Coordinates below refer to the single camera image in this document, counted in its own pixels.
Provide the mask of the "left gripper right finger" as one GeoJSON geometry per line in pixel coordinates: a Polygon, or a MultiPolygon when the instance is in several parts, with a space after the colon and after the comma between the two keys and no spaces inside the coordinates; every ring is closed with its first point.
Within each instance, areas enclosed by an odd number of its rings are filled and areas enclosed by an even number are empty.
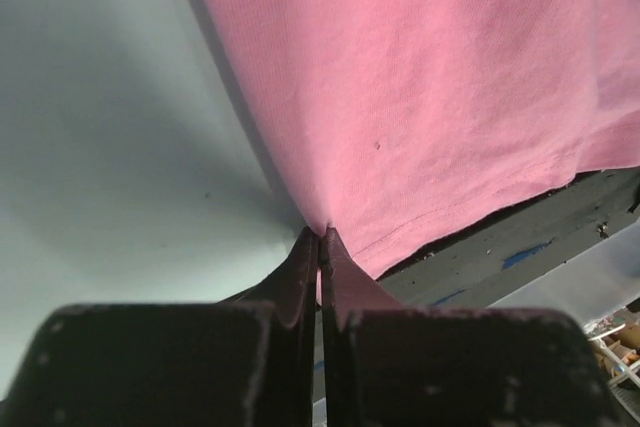
{"type": "Polygon", "coordinates": [[[408,307],[321,243],[331,426],[617,426],[582,329],[550,309],[408,307]]]}

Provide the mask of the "pink t shirt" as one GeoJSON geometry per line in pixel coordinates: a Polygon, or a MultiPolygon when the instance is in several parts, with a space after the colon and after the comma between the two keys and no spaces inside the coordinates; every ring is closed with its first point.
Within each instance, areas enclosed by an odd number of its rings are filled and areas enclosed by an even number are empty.
{"type": "Polygon", "coordinates": [[[299,211],[372,277],[639,163],[639,0],[204,1],[299,211]]]}

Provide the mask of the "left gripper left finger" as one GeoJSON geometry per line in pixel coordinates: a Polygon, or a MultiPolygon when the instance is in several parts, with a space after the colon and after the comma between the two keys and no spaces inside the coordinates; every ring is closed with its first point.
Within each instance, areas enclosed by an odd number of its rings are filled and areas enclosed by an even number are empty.
{"type": "Polygon", "coordinates": [[[235,300],[55,310],[1,404],[5,426],[308,426],[318,237],[235,300]]]}

